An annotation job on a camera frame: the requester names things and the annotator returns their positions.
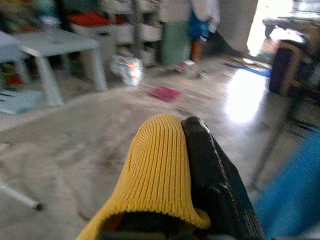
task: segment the black leather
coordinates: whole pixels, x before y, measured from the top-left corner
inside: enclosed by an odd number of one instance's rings
[[[207,233],[238,240],[265,239],[237,168],[203,120],[192,116],[181,124],[189,157],[192,202],[211,219]]]

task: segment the white shirt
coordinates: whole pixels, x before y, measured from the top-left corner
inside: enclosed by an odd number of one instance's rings
[[[210,20],[209,31],[215,33],[220,22],[219,0],[191,0],[191,4],[199,20]]]

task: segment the blue shorts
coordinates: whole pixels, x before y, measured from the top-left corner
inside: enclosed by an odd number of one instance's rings
[[[209,20],[199,20],[194,11],[191,11],[189,20],[189,37],[192,40],[201,40],[203,42],[207,42],[209,37]]]

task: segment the yellow knit fabric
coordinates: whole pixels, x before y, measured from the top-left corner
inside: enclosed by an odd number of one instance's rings
[[[195,210],[192,204],[187,146],[180,118],[160,114],[142,124],[111,197],[77,239],[98,239],[108,219],[124,212],[163,213],[202,229],[210,226],[208,215]]]

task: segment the white plastic table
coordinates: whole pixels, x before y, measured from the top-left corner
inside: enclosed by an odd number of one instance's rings
[[[83,37],[68,31],[57,30],[50,39],[44,32],[20,33],[15,35],[20,49],[35,57],[43,88],[50,106],[59,107],[64,104],[48,57],[62,55],[62,60],[69,69],[66,54],[90,50],[92,69],[94,69],[94,85],[97,91],[107,89],[103,62],[100,54],[100,43],[94,39]]]
[[[18,42],[9,34],[0,31],[0,63],[14,62],[24,84],[30,83],[30,77],[24,62],[27,55],[19,48]]]

